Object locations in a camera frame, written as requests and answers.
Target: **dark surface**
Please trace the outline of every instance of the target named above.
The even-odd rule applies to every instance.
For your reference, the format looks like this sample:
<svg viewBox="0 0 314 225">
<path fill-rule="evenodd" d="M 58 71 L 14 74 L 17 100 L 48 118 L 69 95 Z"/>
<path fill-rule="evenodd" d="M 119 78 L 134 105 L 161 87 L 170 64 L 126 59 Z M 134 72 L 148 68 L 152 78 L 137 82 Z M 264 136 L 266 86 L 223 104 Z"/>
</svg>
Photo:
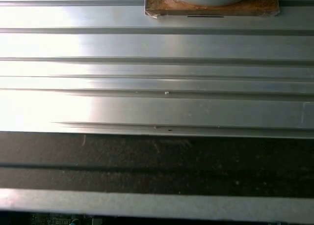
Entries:
<svg viewBox="0 0 314 225">
<path fill-rule="evenodd" d="M 0 187 L 314 197 L 314 141 L 0 133 Z"/>
</svg>

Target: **metal edge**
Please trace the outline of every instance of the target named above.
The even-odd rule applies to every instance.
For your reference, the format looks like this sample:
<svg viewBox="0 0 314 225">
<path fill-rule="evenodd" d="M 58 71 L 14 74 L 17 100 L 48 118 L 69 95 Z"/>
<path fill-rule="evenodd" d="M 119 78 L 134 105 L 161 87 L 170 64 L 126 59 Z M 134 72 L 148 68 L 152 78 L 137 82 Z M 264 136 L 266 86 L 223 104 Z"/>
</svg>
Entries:
<svg viewBox="0 0 314 225">
<path fill-rule="evenodd" d="M 174 219 L 314 223 L 314 199 L 300 198 L 0 189 L 0 209 Z"/>
</svg>

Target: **black panel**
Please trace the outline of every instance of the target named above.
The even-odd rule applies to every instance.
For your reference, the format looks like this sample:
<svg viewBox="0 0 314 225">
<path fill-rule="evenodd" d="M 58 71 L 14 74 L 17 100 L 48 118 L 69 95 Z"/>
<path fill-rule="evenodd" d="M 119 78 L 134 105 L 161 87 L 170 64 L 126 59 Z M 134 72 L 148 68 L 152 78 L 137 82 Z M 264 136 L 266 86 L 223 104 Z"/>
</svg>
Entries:
<svg viewBox="0 0 314 225">
<path fill-rule="evenodd" d="M 0 133 L 0 187 L 314 197 L 314 141 Z"/>
</svg>

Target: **aluminum profile groove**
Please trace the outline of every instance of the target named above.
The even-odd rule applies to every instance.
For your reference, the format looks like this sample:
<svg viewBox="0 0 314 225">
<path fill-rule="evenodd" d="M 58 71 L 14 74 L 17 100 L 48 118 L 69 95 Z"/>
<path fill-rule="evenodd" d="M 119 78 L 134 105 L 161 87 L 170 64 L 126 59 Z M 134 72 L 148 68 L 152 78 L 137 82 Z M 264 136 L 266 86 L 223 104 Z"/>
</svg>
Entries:
<svg viewBox="0 0 314 225">
<path fill-rule="evenodd" d="M 272 18 L 0 4 L 2 131 L 314 137 L 314 0 L 280 0 Z"/>
</svg>

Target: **gray metal strip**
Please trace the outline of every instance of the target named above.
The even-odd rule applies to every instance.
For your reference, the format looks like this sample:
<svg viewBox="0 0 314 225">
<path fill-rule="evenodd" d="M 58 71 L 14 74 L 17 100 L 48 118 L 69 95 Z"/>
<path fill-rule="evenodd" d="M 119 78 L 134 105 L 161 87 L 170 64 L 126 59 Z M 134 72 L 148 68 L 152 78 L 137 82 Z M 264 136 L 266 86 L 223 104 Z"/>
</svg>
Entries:
<svg viewBox="0 0 314 225">
<path fill-rule="evenodd" d="M 163 196 L 0 189 L 0 209 L 131 217 L 314 223 L 314 200 L 300 198 Z"/>
</svg>

